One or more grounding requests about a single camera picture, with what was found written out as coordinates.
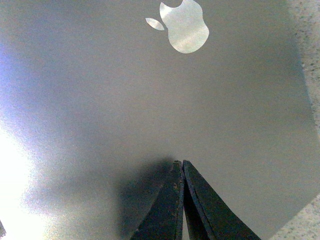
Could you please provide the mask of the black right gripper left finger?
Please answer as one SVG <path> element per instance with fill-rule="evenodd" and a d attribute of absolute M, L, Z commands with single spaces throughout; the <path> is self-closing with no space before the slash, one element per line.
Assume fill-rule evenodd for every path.
<path fill-rule="evenodd" d="M 185 175 L 174 161 L 150 211 L 131 236 L 132 240 L 181 240 L 183 236 Z"/>

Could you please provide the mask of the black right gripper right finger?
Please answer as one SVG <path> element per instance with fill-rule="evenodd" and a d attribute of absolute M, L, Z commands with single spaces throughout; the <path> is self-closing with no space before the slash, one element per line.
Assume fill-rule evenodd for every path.
<path fill-rule="evenodd" d="M 259 240 L 194 165 L 184 160 L 184 211 L 191 240 Z"/>

